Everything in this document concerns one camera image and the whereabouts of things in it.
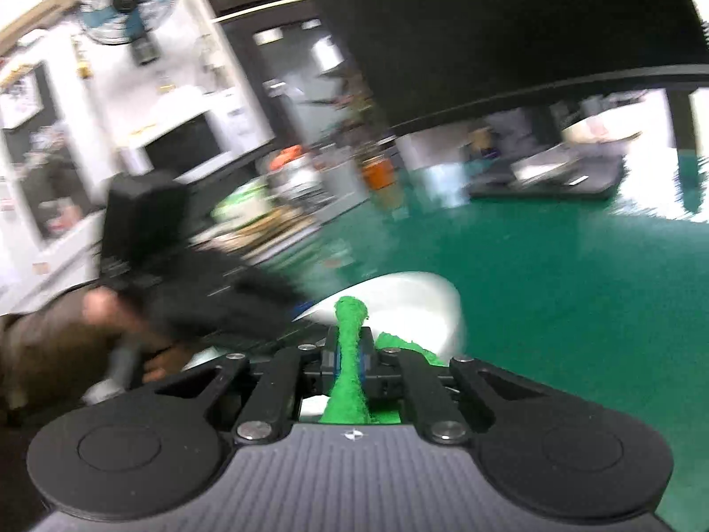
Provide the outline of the person's left hand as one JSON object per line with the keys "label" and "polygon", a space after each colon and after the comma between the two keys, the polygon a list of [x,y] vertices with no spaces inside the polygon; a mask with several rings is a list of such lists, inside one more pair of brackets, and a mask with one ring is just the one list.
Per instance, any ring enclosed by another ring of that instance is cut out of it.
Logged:
{"label": "person's left hand", "polygon": [[84,323],[93,331],[130,335],[155,356],[143,365],[143,383],[159,381],[184,369],[198,352],[160,336],[115,291],[97,287],[86,292],[82,305]]}

